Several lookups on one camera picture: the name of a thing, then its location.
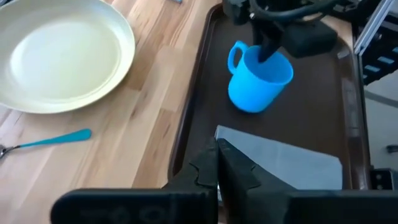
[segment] blue mug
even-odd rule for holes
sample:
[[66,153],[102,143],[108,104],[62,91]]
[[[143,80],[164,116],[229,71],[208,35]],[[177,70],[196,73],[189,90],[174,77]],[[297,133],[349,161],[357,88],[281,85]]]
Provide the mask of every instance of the blue mug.
[[[242,51],[238,66],[234,65],[237,50]],[[248,113],[258,113],[270,105],[275,97],[293,79],[293,67],[289,60],[275,52],[259,63],[260,46],[248,47],[237,41],[228,55],[228,69],[233,74],[228,95],[233,104]]]

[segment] tray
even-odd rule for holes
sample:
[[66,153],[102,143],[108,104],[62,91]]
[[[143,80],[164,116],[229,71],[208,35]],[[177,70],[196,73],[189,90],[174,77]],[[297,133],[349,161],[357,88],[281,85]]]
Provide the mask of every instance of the tray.
[[367,189],[370,167],[357,58],[339,40],[332,52],[292,58],[293,81],[262,113],[246,114],[228,98],[226,61],[237,40],[252,44],[249,24],[234,26],[222,6],[207,16],[174,148],[169,178],[193,158],[217,125],[340,158],[345,189]]

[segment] plate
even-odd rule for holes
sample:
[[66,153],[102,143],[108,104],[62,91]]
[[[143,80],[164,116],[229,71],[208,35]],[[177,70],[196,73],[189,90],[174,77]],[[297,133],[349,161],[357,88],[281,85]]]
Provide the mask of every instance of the plate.
[[128,21],[99,0],[16,0],[0,8],[0,103],[60,113],[109,93],[135,53]]

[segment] blue spoon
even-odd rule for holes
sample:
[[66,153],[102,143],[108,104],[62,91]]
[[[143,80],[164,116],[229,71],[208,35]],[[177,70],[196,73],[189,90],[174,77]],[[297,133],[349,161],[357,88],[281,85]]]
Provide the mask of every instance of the blue spoon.
[[22,147],[31,147],[31,146],[41,146],[41,145],[48,145],[48,144],[61,144],[61,143],[68,143],[68,142],[76,142],[76,141],[85,141],[91,137],[91,130],[90,129],[82,129],[80,131],[75,131],[74,133],[66,134],[63,136],[41,140],[37,142],[21,144],[18,146],[12,147],[4,147],[0,145],[0,159],[4,157],[5,154],[8,152],[19,149]]

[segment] wooden surface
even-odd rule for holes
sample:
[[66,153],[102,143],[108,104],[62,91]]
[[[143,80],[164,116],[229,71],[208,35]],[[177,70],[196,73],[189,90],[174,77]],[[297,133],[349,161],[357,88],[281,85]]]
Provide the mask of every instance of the wooden surface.
[[[0,161],[0,223],[49,223],[54,201],[81,187],[148,188],[167,182],[169,156],[209,9],[221,0],[107,0],[136,36],[134,63],[102,100],[54,115],[0,106],[7,146],[91,128],[89,141],[21,149]],[[352,45],[351,27],[326,18]]]

